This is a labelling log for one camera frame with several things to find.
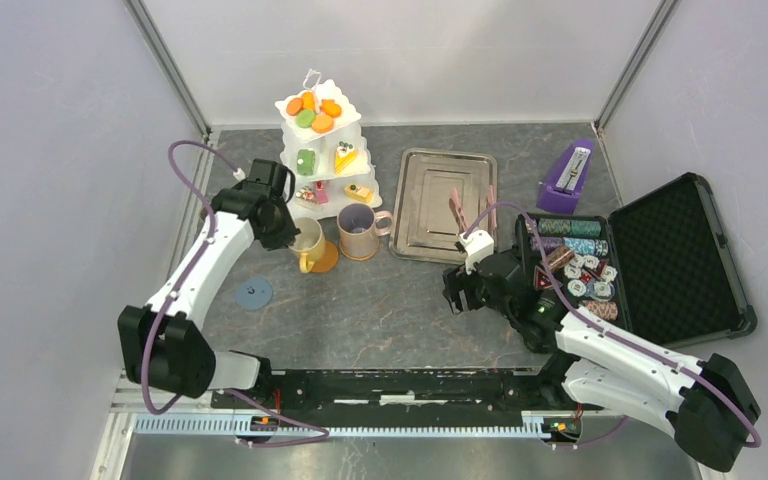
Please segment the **strawberry triangle cake slice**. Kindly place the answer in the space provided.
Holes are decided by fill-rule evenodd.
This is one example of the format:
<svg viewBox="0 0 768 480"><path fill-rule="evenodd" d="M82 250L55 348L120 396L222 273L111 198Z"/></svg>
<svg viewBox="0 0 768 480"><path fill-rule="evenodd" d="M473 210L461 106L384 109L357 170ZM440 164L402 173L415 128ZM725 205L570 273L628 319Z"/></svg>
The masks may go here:
<svg viewBox="0 0 768 480"><path fill-rule="evenodd" d="M295 192L295 198L300 202L307 202L309 204L317 205L318 200L314 190L309 186L303 186Z"/></svg>

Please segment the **woven rattan coaster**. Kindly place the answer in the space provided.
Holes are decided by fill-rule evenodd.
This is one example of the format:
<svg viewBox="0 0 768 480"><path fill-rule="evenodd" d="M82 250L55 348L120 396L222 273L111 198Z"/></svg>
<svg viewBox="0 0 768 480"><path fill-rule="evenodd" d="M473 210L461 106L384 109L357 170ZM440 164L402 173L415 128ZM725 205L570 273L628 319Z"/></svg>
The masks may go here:
<svg viewBox="0 0 768 480"><path fill-rule="evenodd" d="M363 255L363 256L350 255L348 252L346 252L342 248L340 248L338 250L340 251L340 253L343 256L345 256L346 258L348 258L350 260L353 260L353 261L366 261L366 260L369 260L369 259L373 258L379 252L380 249L376 249L376 250L372 251L371 253L369 253L367 255Z"/></svg>

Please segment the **green patterned chip roll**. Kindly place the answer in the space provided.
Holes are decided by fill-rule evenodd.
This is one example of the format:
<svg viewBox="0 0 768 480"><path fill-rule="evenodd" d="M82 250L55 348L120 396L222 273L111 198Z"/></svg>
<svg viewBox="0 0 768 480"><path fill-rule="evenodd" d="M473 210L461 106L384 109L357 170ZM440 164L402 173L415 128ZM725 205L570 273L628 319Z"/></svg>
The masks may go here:
<svg viewBox="0 0 768 480"><path fill-rule="evenodd" d="M561 218L541 218L538 223L541 235L596 239L602 234L599 221Z"/></svg>

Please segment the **stainless steel serving tray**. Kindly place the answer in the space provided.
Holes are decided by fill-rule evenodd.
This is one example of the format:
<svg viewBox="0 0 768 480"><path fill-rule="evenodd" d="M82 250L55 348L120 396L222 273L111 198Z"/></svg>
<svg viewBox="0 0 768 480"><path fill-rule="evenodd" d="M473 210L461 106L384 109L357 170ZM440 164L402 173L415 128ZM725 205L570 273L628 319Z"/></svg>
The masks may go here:
<svg viewBox="0 0 768 480"><path fill-rule="evenodd" d="M404 260L458 264L460 226L451 204L455 190L466 223L490 203L497 186L495 158L486 154L422 148L404 152L397 187L391 253Z"/></svg>

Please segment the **green swiss roll cake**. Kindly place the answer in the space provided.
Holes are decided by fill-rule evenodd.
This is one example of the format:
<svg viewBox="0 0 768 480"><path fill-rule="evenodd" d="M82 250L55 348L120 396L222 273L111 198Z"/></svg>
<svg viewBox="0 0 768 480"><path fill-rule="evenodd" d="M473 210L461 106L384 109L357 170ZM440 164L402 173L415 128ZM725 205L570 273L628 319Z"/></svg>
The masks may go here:
<svg viewBox="0 0 768 480"><path fill-rule="evenodd" d="M312 176L316 170L317 154L313 149L299 149L296 155L297 174L300 176Z"/></svg>

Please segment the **pink cake slice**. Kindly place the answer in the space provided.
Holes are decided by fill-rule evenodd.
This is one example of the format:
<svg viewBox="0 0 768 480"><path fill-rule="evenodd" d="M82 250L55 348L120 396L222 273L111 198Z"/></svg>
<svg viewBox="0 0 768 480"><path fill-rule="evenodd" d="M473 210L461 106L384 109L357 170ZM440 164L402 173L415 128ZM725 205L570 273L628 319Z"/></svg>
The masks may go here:
<svg viewBox="0 0 768 480"><path fill-rule="evenodd" d="M325 181L320 180L314 184L314 198L315 202L319 205L324 205L329 202Z"/></svg>

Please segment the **green round macaron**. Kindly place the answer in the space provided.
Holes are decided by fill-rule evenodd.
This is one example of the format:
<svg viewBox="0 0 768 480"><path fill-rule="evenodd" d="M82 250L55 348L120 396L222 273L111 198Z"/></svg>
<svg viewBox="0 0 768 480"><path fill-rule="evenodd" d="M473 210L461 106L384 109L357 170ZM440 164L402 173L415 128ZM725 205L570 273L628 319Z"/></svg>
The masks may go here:
<svg viewBox="0 0 768 480"><path fill-rule="evenodd" d="M295 124L302 129L311 128L317 113L312 109L302 109L295 116Z"/></svg>

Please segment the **pink tall mug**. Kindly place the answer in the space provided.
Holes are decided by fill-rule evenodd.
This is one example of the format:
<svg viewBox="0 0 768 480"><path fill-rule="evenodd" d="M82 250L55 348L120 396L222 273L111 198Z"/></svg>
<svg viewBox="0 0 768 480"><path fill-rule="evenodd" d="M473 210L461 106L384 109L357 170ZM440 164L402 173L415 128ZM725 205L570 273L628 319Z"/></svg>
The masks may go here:
<svg viewBox="0 0 768 480"><path fill-rule="evenodd" d="M393 226L393 215L389 211L374 211L362 203L352 203L338 213L337 226L339 249L350 255L363 256L380 248L380 238L388 235Z"/></svg>

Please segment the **blue grey coaster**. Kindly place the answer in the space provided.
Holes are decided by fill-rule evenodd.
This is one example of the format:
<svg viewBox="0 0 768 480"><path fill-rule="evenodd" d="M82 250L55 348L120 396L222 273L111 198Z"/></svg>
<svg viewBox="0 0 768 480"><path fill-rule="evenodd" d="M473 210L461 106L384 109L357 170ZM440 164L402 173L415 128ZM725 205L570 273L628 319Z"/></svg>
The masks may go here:
<svg viewBox="0 0 768 480"><path fill-rule="evenodd" d="M273 298L273 288L262 276L244 281L235 291L236 304L247 311L257 311L267 306Z"/></svg>

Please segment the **yellow mug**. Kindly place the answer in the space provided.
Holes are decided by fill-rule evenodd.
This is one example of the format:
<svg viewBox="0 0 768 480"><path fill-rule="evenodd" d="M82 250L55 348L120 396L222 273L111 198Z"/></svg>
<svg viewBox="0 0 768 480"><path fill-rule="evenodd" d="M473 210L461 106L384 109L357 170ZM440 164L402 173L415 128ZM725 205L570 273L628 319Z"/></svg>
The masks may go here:
<svg viewBox="0 0 768 480"><path fill-rule="evenodd" d="M326 240L321 224L313 218L297 218L297 233L290 250L297 257L301 273L311 273L325 257Z"/></svg>

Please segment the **orange fish cookie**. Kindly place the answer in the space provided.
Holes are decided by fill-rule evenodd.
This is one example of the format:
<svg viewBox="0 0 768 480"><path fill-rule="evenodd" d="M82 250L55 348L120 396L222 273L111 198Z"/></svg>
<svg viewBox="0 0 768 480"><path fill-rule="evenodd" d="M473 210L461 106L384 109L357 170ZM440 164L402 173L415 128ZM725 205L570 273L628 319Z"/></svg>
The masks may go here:
<svg viewBox="0 0 768 480"><path fill-rule="evenodd" d="M333 99L323 99L320 103L320 111L334 119L342 115L342 107Z"/></svg>

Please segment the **round wooden coaster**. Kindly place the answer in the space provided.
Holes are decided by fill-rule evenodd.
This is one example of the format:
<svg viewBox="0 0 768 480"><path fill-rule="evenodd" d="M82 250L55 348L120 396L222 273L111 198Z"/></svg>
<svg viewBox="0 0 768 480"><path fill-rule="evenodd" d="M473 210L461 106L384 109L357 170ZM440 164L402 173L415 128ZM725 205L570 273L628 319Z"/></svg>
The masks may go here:
<svg viewBox="0 0 768 480"><path fill-rule="evenodd" d="M311 272L322 274L331 271L337 265L339 257L340 252L337 246L331 241L326 241L324 254L314 263Z"/></svg>

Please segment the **small round orange biscuit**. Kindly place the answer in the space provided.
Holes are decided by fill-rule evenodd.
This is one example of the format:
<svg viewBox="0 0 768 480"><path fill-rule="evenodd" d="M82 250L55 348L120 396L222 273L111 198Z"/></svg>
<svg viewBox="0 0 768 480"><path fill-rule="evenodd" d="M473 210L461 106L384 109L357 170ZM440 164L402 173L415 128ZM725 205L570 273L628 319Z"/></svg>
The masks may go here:
<svg viewBox="0 0 768 480"><path fill-rule="evenodd" d="M300 112L302 112L305 109L305 103L304 100L297 96L289 100L286 104L285 111L286 113L294 117L298 115Z"/></svg>

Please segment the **yellow layered cake slice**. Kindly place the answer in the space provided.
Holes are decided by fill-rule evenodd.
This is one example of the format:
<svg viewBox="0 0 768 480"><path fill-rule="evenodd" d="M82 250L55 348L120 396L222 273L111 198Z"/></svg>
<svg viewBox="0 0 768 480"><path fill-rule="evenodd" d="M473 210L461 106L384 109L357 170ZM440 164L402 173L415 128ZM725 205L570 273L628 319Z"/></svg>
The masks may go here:
<svg viewBox="0 0 768 480"><path fill-rule="evenodd" d="M350 183L345 186L344 193L354 201L370 204L374 199L374 192L364 185Z"/></svg>

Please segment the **yellow kiwi topped cake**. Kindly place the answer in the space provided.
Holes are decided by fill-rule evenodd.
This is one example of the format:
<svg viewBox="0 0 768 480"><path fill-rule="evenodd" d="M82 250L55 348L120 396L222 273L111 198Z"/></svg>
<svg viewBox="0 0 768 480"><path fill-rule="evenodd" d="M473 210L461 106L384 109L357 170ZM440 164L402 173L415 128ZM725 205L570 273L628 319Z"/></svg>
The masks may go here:
<svg viewBox="0 0 768 480"><path fill-rule="evenodd" d="M353 144L347 141L339 141L335 151L335 174L342 175L343 172L355 161L357 155L357 149Z"/></svg>

